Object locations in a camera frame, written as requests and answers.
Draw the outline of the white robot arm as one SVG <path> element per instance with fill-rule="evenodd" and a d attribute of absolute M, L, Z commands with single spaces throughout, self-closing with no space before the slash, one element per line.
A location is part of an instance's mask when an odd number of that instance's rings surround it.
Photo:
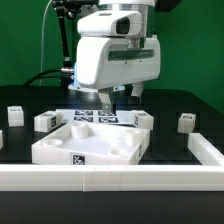
<path fill-rule="evenodd" d="M 111 88 L 131 84 L 139 96 L 142 83 L 159 76 L 160 43 L 147 30 L 155 4 L 156 0 L 99 0 L 102 9 L 78 21 L 76 80 L 98 92 L 106 114 L 114 110 Z"/>

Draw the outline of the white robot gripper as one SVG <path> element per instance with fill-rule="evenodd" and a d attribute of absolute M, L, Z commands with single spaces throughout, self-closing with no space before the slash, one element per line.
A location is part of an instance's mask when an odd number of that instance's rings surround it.
<path fill-rule="evenodd" d="M 160 44 L 156 36 L 147 38 L 142 49 L 128 47 L 126 38 L 82 37 L 77 46 L 76 77 L 82 87 L 100 89 L 102 111 L 110 113 L 108 89 L 131 84 L 133 97 L 142 95 L 141 81 L 156 79 L 160 73 Z"/>

